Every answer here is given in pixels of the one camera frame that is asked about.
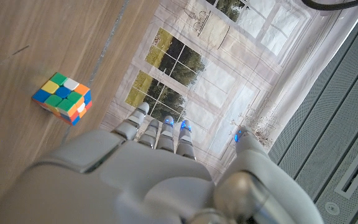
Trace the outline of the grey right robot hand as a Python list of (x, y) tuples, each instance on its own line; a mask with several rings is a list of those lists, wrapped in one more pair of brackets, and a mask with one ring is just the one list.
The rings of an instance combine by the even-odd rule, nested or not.
[(140, 104), (29, 166), (0, 200), (0, 223), (322, 223), (309, 195), (243, 126), (215, 182), (195, 157), (189, 121), (152, 120)]

